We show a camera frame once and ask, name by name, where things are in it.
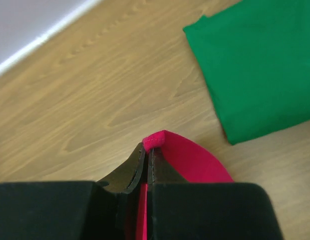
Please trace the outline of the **pink red t shirt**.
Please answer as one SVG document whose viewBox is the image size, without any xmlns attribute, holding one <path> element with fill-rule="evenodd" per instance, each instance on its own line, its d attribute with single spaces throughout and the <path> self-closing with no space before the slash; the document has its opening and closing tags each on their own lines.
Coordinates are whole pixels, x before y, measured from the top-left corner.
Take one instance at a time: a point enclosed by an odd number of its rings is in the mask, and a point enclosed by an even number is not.
<svg viewBox="0 0 310 240">
<path fill-rule="evenodd" d="M 232 183 L 222 163 L 209 151 L 176 133 L 162 130 L 142 140 L 146 153 L 160 148 L 165 159 L 191 183 Z"/>
</svg>

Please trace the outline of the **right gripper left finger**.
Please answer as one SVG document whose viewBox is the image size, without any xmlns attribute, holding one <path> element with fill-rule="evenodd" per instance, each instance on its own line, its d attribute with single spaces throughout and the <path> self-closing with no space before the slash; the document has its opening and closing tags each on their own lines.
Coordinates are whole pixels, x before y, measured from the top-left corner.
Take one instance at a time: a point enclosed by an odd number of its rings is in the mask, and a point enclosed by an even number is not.
<svg viewBox="0 0 310 240">
<path fill-rule="evenodd" d="M 146 152 L 143 144 L 140 142 L 127 160 L 108 175 L 97 181 L 97 185 L 115 194 L 130 192 L 142 178 L 145 162 Z"/>
</svg>

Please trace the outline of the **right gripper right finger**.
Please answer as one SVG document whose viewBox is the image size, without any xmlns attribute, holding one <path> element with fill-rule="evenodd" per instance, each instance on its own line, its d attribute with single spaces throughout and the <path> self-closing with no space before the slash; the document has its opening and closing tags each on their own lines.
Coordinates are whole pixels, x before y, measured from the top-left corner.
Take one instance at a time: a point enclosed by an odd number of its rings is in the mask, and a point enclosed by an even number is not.
<svg viewBox="0 0 310 240">
<path fill-rule="evenodd" d="M 165 159 L 160 148 L 148 154 L 147 184 L 181 184 L 188 181 Z"/>
</svg>

